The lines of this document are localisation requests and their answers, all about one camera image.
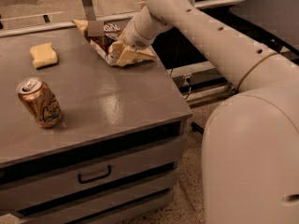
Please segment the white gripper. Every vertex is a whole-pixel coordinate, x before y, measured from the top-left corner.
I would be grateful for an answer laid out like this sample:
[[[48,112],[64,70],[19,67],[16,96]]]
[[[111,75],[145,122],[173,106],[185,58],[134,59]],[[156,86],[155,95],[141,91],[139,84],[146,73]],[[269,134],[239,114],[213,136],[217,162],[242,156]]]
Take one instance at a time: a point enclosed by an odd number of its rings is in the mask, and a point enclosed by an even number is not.
[[[173,26],[165,21],[160,21],[150,14],[147,7],[137,12],[121,33],[119,40],[123,41],[132,49],[146,49],[155,38],[172,29]],[[88,21],[88,36],[103,36],[103,21]]]

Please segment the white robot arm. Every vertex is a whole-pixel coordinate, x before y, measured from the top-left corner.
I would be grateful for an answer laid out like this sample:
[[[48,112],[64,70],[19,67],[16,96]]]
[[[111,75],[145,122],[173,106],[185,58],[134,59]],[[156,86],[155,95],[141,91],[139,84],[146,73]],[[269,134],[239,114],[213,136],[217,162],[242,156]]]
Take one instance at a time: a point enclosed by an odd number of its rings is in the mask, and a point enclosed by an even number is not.
[[[233,85],[202,140],[206,224],[299,224],[299,67],[194,6],[145,0],[107,51],[107,64],[138,61],[175,27]]]

